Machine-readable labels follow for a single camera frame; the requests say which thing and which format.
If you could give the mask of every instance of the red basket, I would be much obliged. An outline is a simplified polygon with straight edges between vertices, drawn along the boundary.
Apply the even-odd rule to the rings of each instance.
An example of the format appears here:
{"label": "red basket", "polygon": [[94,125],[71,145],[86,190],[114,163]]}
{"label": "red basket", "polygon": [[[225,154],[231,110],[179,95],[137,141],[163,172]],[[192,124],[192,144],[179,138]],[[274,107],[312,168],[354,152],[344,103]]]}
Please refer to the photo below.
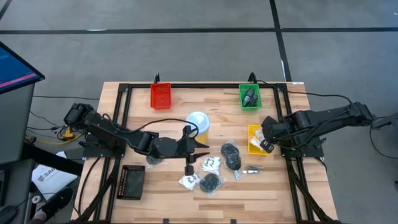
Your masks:
{"label": "red basket", "polygon": [[150,107],[169,109],[172,104],[172,91],[170,83],[156,83],[150,85]]}

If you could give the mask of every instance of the person's leg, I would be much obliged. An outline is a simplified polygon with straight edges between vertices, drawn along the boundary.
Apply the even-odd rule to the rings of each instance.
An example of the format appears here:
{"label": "person's leg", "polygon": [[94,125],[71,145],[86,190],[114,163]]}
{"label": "person's leg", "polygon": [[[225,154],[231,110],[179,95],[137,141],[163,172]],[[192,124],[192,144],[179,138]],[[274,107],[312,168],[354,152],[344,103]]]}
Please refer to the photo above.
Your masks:
{"label": "person's leg", "polygon": [[48,202],[43,205],[34,215],[29,224],[43,224],[53,217],[59,210],[65,208],[73,197],[73,190],[66,187],[56,193]]}

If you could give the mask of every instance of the small plastic bag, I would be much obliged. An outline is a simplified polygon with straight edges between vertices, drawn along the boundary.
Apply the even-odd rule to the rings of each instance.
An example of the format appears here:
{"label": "small plastic bag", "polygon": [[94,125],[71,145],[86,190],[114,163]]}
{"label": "small plastic bag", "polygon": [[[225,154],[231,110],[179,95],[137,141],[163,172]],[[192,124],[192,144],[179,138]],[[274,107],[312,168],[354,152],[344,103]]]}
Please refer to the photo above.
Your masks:
{"label": "small plastic bag", "polygon": [[262,129],[258,129],[256,131],[256,137],[260,140],[260,142],[266,140],[264,134],[262,133]]}
{"label": "small plastic bag", "polygon": [[221,158],[219,156],[206,157],[203,161],[201,169],[213,174],[220,174]]}
{"label": "small plastic bag", "polygon": [[181,177],[179,183],[182,184],[186,189],[193,191],[196,185],[200,182],[200,177],[198,174],[184,175]]}
{"label": "small plastic bag", "polygon": [[250,138],[250,143],[253,145],[253,146],[256,146],[258,149],[260,149],[260,150],[264,150],[262,147],[261,147],[261,142],[260,142],[260,140],[257,138],[257,137],[255,137],[255,136],[251,136],[251,138]]}
{"label": "small plastic bag", "polygon": [[157,159],[153,158],[152,156],[146,156],[146,162],[147,162],[146,168],[150,169],[157,166],[166,165],[167,159]]}
{"label": "small plastic bag", "polygon": [[224,184],[225,177],[216,174],[207,174],[202,180],[200,180],[200,190],[212,197],[215,192]]}
{"label": "small plastic bag", "polygon": [[220,149],[220,153],[225,158],[225,165],[234,172],[236,180],[239,180],[242,175],[242,151],[234,143],[233,140],[229,140],[223,144]]}

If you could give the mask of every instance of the plastic basket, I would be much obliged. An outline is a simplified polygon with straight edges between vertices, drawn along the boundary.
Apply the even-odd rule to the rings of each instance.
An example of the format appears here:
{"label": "plastic basket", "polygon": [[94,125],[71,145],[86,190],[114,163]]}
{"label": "plastic basket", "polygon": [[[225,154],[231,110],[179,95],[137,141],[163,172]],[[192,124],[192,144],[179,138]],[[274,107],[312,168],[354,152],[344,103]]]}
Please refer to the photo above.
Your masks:
{"label": "plastic basket", "polygon": [[155,110],[169,109],[172,104],[170,83],[155,83],[150,85],[150,107]]}
{"label": "plastic basket", "polygon": [[248,126],[248,153],[254,154],[254,155],[268,156],[268,155],[270,155],[270,153],[266,152],[265,150],[261,150],[261,149],[257,148],[256,146],[253,146],[250,143],[250,138],[252,136],[255,136],[256,131],[258,129],[261,129],[261,125],[249,124],[249,126]]}
{"label": "plastic basket", "polygon": [[[243,106],[243,99],[246,94],[246,92],[253,88],[254,89],[254,94],[256,94],[259,99],[257,101],[257,106]],[[256,110],[258,108],[262,107],[261,103],[261,96],[260,96],[260,88],[258,84],[239,84],[239,96],[241,98],[241,108],[242,110]]]}

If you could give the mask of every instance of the yellow basket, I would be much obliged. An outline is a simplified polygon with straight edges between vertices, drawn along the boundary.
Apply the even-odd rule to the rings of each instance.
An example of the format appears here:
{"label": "yellow basket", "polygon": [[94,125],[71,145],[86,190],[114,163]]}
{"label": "yellow basket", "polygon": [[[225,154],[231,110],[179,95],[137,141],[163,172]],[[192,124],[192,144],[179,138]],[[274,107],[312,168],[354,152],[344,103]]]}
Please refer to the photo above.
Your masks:
{"label": "yellow basket", "polygon": [[250,143],[251,136],[255,136],[256,131],[258,129],[261,129],[261,125],[249,124],[249,126],[248,126],[248,153],[253,154],[253,155],[268,156],[268,155],[270,155],[270,153],[266,152],[265,150],[261,150],[261,149],[257,148],[256,146],[253,146],[253,144]]}

